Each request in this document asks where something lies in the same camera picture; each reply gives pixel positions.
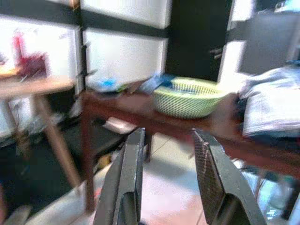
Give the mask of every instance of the cloth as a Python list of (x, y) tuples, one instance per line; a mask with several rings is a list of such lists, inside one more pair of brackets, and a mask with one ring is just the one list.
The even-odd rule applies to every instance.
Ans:
[(300, 136), (300, 67), (282, 67), (250, 77), (240, 99), (247, 100), (244, 136)]

